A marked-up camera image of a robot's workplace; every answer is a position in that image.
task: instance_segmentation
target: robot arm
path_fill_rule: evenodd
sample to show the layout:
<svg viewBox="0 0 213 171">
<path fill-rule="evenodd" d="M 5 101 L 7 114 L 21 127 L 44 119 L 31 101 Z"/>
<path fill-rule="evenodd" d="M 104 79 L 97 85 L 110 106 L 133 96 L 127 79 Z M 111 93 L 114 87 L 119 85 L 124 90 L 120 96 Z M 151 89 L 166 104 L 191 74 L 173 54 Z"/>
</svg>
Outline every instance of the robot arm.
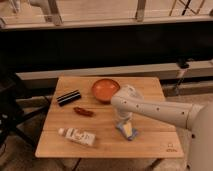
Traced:
<svg viewBox="0 0 213 171">
<path fill-rule="evenodd" d="M 124 120 L 130 119 L 134 112 L 175 126 L 192 129 L 193 122 L 203 106 L 187 103 L 146 101 L 134 89 L 126 85 L 111 99 L 118 115 Z"/>
<path fill-rule="evenodd" d="M 213 169 L 213 104 L 206 106 L 174 102 L 146 101 L 131 86 L 122 87 L 111 99 L 120 119 L 130 119 L 130 112 L 148 116 L 192 133 L 187 170 Z"/>
</svg>

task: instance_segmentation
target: wooden table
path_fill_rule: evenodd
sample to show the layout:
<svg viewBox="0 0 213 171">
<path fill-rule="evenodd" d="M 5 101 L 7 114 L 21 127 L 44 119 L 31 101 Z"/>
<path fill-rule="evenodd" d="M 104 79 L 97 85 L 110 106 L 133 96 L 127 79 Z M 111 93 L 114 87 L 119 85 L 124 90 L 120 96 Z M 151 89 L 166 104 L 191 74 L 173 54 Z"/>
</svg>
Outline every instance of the wooden table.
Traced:
<svg viewBox="0 0 213 171">
<path fill-rule="evenodd" d="M 51 158 L 180 158 L 183 151 L 174 126 L 141 115 L 133 115 L 139 135 L 127 141 L 115 128 L 115 110 L 97 101 L 93 83 L 102 77 L 60 77 L 36 150 L 37 157 Z M 121 86 L 133 85 L 146 100 L 165 100 L 157 78 L 110 77 Z M 56 97 L 78 89 L 82 98 L 60 107 Z M 77 115 L 73 107 L 95 112 L 88 118 Z M 73 143 L 58 135 L 59 128 L 79 128 L 95 133 L 94 147 Z"/>
</svg>

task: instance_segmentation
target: table leg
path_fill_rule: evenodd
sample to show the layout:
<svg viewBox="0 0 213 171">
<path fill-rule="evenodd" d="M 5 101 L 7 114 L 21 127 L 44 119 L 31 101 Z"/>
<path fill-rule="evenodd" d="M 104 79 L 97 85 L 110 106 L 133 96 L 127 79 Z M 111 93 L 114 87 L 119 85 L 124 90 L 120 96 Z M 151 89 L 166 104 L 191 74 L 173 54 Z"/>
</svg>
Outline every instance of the table leg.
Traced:
<svg viewBox="0 0 213 171">
<path fill-rule="evenodd" d="M 163 161 L 163 159 L 161 159 L 161 158 L 156 159 L 150 166 L 148 166 L 145 169 L 145 171 L 152 171 L 152 170 L 154 170 L 154 168 L 157 167 L 162 161 Z"/>
<path fill-rule="evenodd" d="M 138 0 L 138 7 L 135 18 L 137 21 L 143 21 L 145 12 L 146 0 Z"/>
</svg>

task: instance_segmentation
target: bowl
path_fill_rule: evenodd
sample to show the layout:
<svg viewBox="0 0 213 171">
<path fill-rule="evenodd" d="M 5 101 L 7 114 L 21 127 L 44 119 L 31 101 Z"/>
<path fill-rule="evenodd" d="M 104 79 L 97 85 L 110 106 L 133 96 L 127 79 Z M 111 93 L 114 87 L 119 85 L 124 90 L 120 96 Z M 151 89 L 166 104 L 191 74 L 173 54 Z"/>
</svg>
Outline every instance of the bowl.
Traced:
<svg viewBox="0 0 213 171">
<path fill-rule="evenodd" d="M 120 89 L 120 85 L 108 78 L 97 80 L 92 86 L 92 94 L 102 103 L 110 103 L 112 96 Z"/>
</svg>

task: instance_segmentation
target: metal bar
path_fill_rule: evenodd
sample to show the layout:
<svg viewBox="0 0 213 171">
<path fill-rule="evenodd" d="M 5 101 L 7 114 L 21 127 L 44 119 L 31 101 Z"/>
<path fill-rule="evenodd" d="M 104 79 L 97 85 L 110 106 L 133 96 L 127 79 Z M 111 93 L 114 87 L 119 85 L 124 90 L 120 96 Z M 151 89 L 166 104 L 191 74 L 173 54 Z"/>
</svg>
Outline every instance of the metal bar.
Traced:
<svg viewBox="0 0 213 171">
<path fill-rule="evenodd" d="M 18 128 L 13 128 L 11 131 L 15 132 L 19 137 L 21 137 L 24 141 L 26 141 L 28 144 L 30 144 L 32 147 L 36 147 L 35 142 L 30 139 L 28 136 L 26 136 L 22 131 L 20 131 Z"/>
<path fill-rule="evenodd" d="M 90 28 L 90 27 L 106 27 L 106 26 L 132 26 L 132 25 L 147 25 L 147 24 L 166 24 L 166 23 L 185 23 L 185 22 L 200 22 L 213 21 L 213 17 L 209 15 L 198 16 L 175 16 L 175 17 L 156 17 L 144 18 L 143 22 L 138 22 L 135 19 L 118 19 L 118 20 L 94 20 L 94 21 L 70 21 L 65 22 L 60 27 L 55 27 L 53 23 L 36 23 L 36 24 L 12 24 L 7 25 L 4 29 L 7 30 L 43 30 L 43 29 L 65 29 L 65 28 Z"/>
<path fill-rule="evenodd" d="M 170 12 L 169 12 L 169 16 L 172 16 L 172 12 L 173 12 L 173 10 L 174 10 L 174 8 L 175 8 L 176 3 L 177 3 L 177 0 L 174 0 L 174 2 L 173 2 L 173 4 L 172 4 L 172 8 L 171 8 L 171 10 L 170 10 Z"/>
<path fill-rule="evenodd" d="M 196 14 L 199 14 L 199 13 L 200 13 L 200 10 L 201 10 L 201 8 L 203 8 L 203 5 L 204 5 L 205 1 L 206 1 L 206 0 L 202 0 L 202 2 L 200 3 L 200 6 L 199 6 L 198 9 L 197 9 Z"/>
<path fill-rule="evenodd" d="M 156 159 L 150 166 L 148 166 L 145 170 L 146 171 L 153 171 L 161 162 L 163 159 L 158 158 Z"/>
<path fill-rule="evenodd" d="M 135 18 L 138 22 L 143 21 L 145 12 L 146 0 L 138 0 L 138 7 Z"/>
<path fill-rule="evenodd" d="M 184 10 L 182 12 L 182 15 L 185 15 L 186 10 L 189 8 L 190 3 L 191 3 L 191 0 L 188 0 L 187 3 L 186 3 L 186 5 L 185 5 L 185 8 L 184 8 Z"/>
</svg>

